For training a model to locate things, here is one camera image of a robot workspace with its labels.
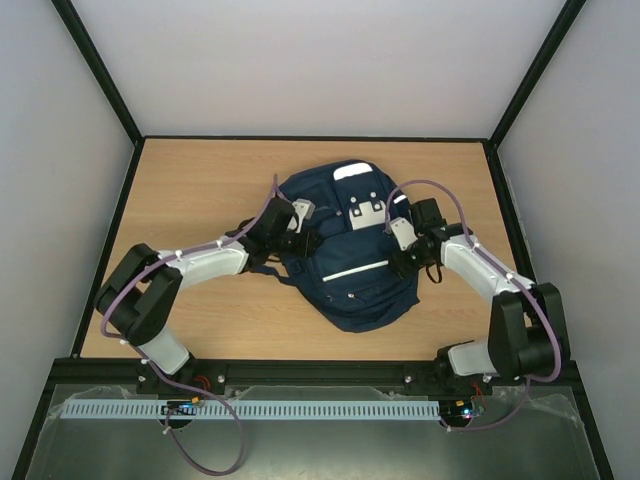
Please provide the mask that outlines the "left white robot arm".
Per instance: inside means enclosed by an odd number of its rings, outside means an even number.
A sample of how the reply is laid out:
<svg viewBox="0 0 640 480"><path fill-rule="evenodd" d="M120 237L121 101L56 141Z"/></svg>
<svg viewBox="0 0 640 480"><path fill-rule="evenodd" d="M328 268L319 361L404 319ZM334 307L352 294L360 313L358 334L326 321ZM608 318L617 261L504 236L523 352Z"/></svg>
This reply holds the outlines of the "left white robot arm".
<svg viewBox="0 0 640 480"><path fill-rule="evenodd" d="M102 333L131 345L164 374L173 376L191 353L168 326L178 293L208 280L256 272L271 257L308 257L322 242L306 224L315 205L299 198L275 196L260 215L212 242L183 249L155 251L137 244L127 252L100 288L95 309L103 316Z"/></svg>

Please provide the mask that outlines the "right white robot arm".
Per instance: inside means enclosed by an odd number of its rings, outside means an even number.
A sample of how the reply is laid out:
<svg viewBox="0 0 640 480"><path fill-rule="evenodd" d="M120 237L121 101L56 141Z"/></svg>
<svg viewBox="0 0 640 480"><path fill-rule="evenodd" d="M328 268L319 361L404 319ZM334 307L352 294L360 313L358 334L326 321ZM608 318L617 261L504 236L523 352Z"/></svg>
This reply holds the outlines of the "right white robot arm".
<svg viewBox="0 0 640 480"><path fill-rule="evenodd" d="M402 278L445 268L490 304L487 337L446 347L436 367L438 384L455 392L472 375L554 381L568 350L559 290L509 269L464 221L447 224L435 200L417 202L409 213L409 218L386 215L386 232L398 244L390 267Z"/></svg>

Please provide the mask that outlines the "navy blue student backpack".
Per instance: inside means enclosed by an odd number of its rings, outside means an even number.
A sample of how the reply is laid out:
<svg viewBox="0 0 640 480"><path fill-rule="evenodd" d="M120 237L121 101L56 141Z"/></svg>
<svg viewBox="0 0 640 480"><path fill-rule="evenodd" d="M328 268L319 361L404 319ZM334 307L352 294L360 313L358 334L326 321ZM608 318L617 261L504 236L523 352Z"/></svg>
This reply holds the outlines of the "navy blue student backpack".
<svg viewBox="0 0 640 480"><path fill-rule="evenodd" d="M409 202L378 166L357 159L326 164L290 176L280 190L315 204L306 225L324 242L309 258L279 258L284 274L267 265L257 273L296 288L344 332L385 327L418 304L418 276L400 278L388 264L398 244L386 232L386 215L407 216Z"/></svg>

